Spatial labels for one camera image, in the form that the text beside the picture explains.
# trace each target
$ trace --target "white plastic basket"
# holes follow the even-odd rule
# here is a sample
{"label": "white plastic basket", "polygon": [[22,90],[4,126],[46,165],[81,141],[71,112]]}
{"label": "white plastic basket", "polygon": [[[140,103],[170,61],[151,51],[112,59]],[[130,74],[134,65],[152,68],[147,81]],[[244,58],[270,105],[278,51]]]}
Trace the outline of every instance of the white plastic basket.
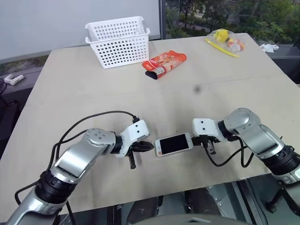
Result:
{"label": "white plastic basket", "polygon": [[143,18],[128,18],[90,22],[85,25],[90,44],[104,69],[149,60],[149,28],[143,28]]}

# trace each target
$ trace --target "phone screen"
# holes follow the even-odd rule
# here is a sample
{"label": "phone screen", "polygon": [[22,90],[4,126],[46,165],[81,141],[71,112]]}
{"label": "phone screen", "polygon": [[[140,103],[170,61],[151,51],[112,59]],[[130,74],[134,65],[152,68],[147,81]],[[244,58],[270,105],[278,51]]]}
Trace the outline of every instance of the phone screen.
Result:
{"label": "phone screen", "polygon": [[159,141],[162,154],[188,149],[188,142],[185,134],[161,139]]}

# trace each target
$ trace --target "whiteboard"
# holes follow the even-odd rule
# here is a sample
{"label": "whiteboard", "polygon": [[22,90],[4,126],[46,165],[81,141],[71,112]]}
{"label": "whiteboard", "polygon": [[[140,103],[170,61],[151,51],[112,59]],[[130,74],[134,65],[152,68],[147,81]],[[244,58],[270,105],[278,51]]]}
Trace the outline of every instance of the whiteboard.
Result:
{"label": "whiteboard", "polygon": [[159,0],[1,0],[0,63],[86,45],[85,24],[137,15],[159,39]]}

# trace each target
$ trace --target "snack bag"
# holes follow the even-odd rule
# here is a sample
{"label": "snack bag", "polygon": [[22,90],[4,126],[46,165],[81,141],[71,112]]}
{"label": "snack bag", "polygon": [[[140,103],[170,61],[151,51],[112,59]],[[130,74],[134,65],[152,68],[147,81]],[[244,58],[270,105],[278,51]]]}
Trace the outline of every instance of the snack bag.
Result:
{"label": "snack bag", "polygon": [[142,66],[147,70],[146,75],[156,80],[183,63],[186,59],[185,54],[168,51],[143,62]]}
{"label": "snack bag", "polygon": [[207,35],[205,41],[218,50],[237,58],[239,57],[237,53],[244,50],[246,45],[240,34],[225,29],[214,30]]}

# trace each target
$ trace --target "yellow plastic handle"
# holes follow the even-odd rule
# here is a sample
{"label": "yellow plastic handle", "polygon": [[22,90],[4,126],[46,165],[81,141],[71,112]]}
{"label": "yellow plastic handle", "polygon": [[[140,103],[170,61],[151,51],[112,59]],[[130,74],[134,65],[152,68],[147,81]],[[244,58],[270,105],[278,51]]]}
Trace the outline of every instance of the yellow plastic handle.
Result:
{"label": "yellow plastic handle", "polygon": [[216,49],[218,49],[218,50],[220,50],[220,51],[222,51],[222,52],[224,52],[228,55],[231,55],[231,56],[236,57],[236,58],[240,57],[239,55],[233,54],[232,52],[227,51],[226,49],[222,48],[221,46],[218,46],[217,44],[211,42],[208,38],[206,38],[205,41],[207,43],[211,44],[212,46],[214,46]]}

